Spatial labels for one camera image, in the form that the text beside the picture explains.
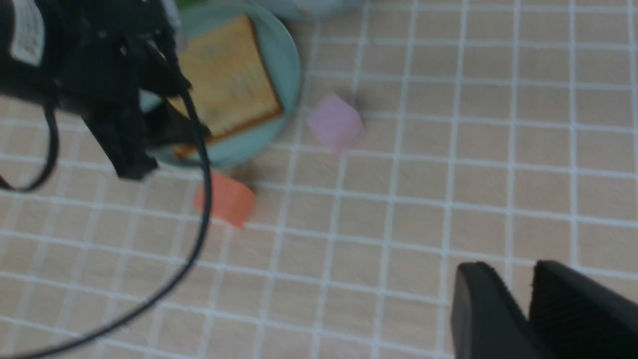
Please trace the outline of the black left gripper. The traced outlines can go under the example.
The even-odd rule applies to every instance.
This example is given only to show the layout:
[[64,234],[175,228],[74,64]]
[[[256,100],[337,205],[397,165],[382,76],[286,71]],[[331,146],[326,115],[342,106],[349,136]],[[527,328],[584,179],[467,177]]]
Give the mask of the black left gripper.
[[162,97],[192,87],[174,13],[168,0],[3,0],[1,95],[89,110],[81,118],[116,175],[141,181],[158,153],[196,149],[190,118]]

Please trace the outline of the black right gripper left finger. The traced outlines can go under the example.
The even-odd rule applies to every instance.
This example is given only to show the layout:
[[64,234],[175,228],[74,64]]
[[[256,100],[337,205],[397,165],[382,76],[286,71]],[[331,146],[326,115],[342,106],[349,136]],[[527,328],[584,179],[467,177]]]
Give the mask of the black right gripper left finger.
[[451,331],[457,359],[544,359],[546,347],[496,270],[461,263],[454,279]]

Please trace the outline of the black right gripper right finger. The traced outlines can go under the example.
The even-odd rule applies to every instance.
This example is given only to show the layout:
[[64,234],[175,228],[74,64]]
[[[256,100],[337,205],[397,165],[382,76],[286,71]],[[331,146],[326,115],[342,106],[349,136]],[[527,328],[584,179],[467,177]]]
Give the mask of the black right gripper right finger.
[[553,260],[534,266],[529,322],[558,359],[635,359],[638,306]]

